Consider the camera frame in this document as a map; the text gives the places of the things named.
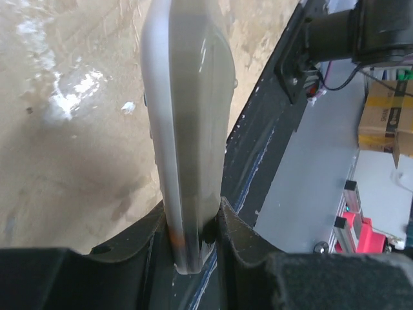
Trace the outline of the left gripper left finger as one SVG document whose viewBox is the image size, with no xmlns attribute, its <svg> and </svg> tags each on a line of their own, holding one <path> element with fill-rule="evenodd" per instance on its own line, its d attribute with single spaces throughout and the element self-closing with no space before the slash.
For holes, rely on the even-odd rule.
<svg viewBox="0 0 413 310">
<path fill-rule="evenodd" d="M 1 309 L 169 309 L 173 257 L 162 203 L 87 255 L 1 249 Z"/>
</svg>

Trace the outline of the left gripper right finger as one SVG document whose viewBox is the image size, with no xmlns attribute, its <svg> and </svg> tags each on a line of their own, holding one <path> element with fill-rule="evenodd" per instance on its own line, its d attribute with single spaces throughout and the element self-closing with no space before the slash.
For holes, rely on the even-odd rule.
<svg viewBox="0 0 413 310">
<path fill-rule="evenodd" d="M 221 309 L 412 309 L 404 254 L 288 254 L 222 198 L 217 222 Z"/>
</svg>

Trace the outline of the grey remote control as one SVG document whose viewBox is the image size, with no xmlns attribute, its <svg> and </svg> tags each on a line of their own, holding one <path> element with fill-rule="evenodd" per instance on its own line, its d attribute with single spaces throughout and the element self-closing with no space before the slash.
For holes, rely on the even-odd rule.
<svg viewBox="0 0 413 310">
<path fill-rule="evenodd" d="M 176 269 L 215 242 L 236 70 L 217 1 L 152 1 L 141 34 L 150 133 Z"/>
</svg>

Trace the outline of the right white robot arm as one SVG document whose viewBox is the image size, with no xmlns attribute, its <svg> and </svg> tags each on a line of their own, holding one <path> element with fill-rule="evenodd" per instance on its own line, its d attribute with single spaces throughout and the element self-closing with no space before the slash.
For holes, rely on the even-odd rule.
<svg viewBox="0 0 413 310">
<path fill-rule="evenodd" d="M 298 5 L 284 33 L 275 73 L 291 104 L 317 63 L 350 59 L 359 67 L 392 67 L 412 53 L 412 1 L 357 1 L 332 14 L 324 4 Z"/>
</svg>

